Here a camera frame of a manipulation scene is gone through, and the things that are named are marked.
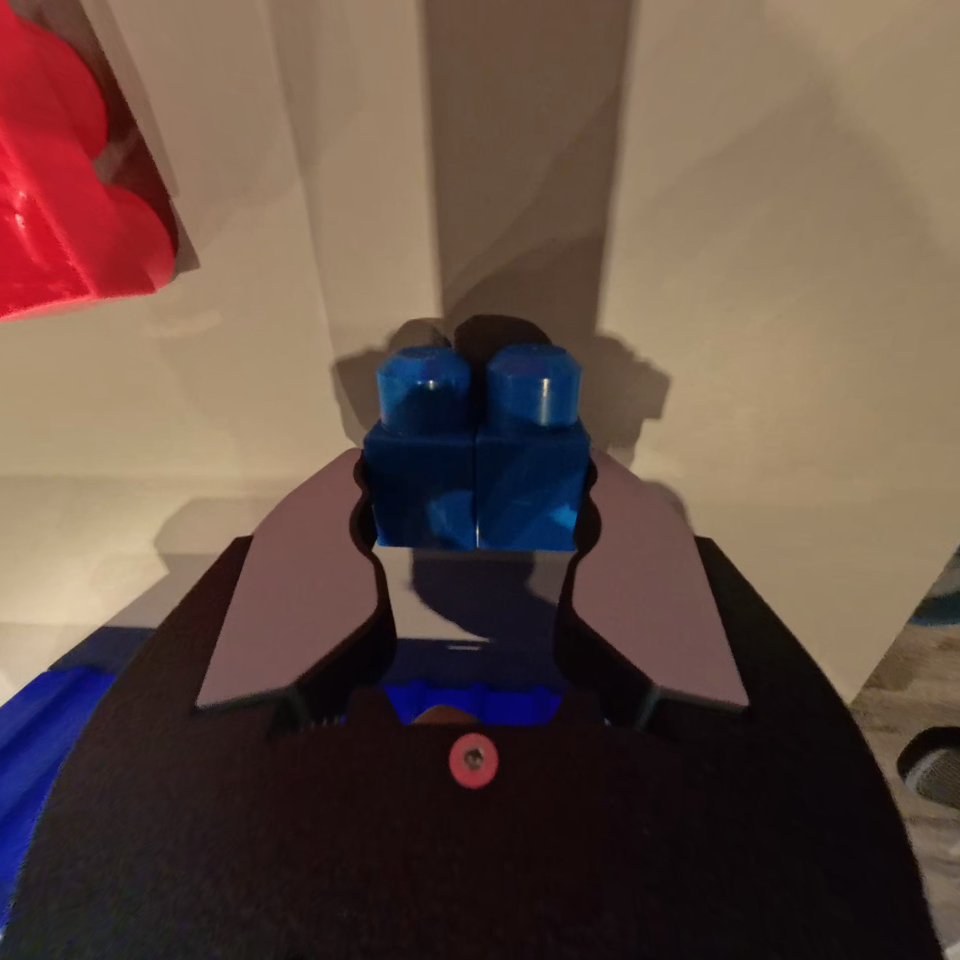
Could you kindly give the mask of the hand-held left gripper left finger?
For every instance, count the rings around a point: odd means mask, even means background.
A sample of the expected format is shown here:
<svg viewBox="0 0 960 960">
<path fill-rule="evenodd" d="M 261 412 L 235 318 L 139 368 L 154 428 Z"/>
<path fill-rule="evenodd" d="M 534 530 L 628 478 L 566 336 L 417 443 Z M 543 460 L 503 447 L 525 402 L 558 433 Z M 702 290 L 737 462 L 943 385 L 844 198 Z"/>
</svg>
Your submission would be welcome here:
<svg viewBox="0 0 960 960">
<path fill-rule="evenodd" d="M 286 700 L 345 714 L 394 661 L 394 616 L 360 452 L 288 493 L 255 529 L 206 674 L 201 711 Z"/>
</svg>

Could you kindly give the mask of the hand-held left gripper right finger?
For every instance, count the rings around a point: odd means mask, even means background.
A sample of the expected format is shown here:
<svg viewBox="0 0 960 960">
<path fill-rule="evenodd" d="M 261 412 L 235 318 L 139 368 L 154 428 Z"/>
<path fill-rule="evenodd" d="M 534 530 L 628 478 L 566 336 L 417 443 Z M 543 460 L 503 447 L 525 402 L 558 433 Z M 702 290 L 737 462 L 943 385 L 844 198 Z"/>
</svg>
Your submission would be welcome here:
<svg viewBox="0 0 960 960">
<path fill-rule="evenodd" d="M 558 601 L 558 668 L 602 714 L 741 714 L 749 698 L 695 535 L 654 488 L 592 458 Z"/>
</svg>

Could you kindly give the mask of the blue single-stud mega block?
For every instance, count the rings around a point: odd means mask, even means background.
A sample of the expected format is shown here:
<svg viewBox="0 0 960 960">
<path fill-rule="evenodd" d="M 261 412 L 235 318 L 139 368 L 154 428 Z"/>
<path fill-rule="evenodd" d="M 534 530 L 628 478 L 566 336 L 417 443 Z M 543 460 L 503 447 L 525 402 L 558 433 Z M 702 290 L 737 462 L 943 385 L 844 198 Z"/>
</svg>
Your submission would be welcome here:
<svg viewBox="0 0 960 960">
<path fill-rule="evenodd" d="M 379 546 L 476 546 L 472 370 L 452 347 L 418 345 L 376 371 L 379 417 L 364 438 Z"/>
<path fill-rule="evenodd" d="M 579 415 L 582 368 L 552 343 L 517 343 L 486 364 L 475 441 L 477 546 L 574 550 L 591 460 Z"/>
</svg>

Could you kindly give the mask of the red mega block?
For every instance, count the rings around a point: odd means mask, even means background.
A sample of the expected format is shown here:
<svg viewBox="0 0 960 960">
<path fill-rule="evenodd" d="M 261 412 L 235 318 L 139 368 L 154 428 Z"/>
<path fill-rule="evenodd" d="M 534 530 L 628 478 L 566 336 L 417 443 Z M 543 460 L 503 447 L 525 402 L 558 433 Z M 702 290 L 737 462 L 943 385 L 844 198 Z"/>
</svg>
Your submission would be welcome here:
<svg viewBox="0 0 960 960">
<path fill-rule="evenodd" d="M 83 2 L 1 3 L 1 320 L 150 296 L 176 275 L 161 171 Z"/>
</svg>

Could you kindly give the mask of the dark mesh shoe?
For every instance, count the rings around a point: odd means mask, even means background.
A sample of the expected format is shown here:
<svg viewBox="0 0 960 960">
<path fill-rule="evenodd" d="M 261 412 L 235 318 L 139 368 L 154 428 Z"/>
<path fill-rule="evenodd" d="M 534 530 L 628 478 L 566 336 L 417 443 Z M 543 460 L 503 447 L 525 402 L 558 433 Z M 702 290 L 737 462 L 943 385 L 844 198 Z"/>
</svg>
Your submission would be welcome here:
<svg viewBox="0 0 960 960">
<path fill-rule="evenodd" d="M 932 726 L 902 749 L 895 768 L 920 798 L 959 810 L 959 727 Z"/>
</svg>

